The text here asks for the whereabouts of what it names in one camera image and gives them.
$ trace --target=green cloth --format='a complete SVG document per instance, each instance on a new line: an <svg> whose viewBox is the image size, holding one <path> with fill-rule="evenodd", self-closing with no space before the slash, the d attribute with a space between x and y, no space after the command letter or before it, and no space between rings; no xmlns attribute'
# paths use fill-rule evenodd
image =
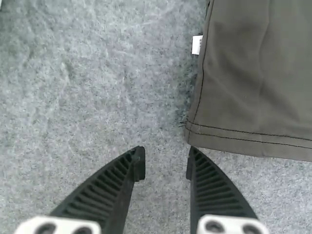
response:
<svg viewBox="0 0 312 234"><path fill-rule="evenodd" d="M185 137L312 161L312 1L211 0Z"/></svg>

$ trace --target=carpet floor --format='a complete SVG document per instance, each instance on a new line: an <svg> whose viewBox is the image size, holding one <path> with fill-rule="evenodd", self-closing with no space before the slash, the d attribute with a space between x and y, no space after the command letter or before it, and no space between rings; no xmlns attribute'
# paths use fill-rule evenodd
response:
<svg viewBox="0 0 312 234"><path fill-rule="evenodd" d="M125 234L189 233L185 120L205 0L3 0L0 234L137 145ZM271 233L312 233L312 163L203 150Z"/></svg>

